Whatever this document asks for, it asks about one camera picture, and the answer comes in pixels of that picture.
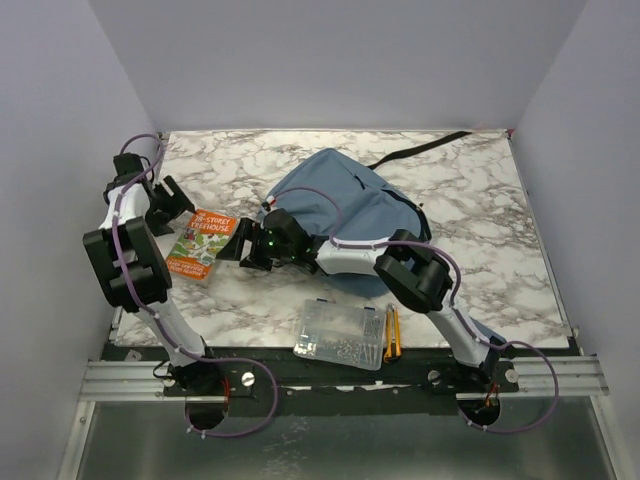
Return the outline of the orange treehouse book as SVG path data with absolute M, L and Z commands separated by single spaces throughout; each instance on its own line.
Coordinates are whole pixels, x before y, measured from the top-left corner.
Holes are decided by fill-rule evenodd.
M 206 285 L 219 263 L 217 256 L 229 243 L 239 220 L 197 209 L 166 257 L 174 277 Z

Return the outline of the blue student backpack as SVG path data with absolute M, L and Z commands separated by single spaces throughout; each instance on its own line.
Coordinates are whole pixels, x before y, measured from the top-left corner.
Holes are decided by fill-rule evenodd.
M 432 246 L 428 220 L 416 203 L 379 176 L 373 167 L 333 148 L 315 153 L 288 173 L 268 193 L 261 209 L 261 221 L 272 210 L 284 209 L 311 235 L 367 241 L 387 238 L 404 229 Z M 459 267 L 450 274 L 452 278 L 458 277 L 461 284 Z M 357 295 L 392 294 L 377 277 L 319 275 Z

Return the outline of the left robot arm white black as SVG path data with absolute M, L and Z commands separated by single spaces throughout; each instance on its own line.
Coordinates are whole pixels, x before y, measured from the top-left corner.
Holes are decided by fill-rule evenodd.
M 163 380 L 201 395 L 214 393 L 220 368 L 207 361 L 204 339 L 186 322 L 172 295 L 172 279 L 155 238 L 168 222 L 195 207 L 175 180 L 151 182 L 151 162 L 134 153 L 114 157 L 116 176 L 104 191 L 108 211 L 83 245 L 108 303 L 136 316 L 169 356 Z

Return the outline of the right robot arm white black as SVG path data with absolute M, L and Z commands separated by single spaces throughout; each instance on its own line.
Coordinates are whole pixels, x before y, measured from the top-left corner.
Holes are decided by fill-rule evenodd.
M 217 254 L 244 268 L 270 271 L 293 265 L 314 275 L 356 274 L 379 278 L 405 308 L 424 314 L 448 342 L 462 384 L 480 392 L 496 380 L 499 349 L 506 344 L 455 302 L 458 267 L 447 254 L 404 229 L 387 238 L 348 241 L 311 235 L 284 209 L 262 221 L 240 220 Z

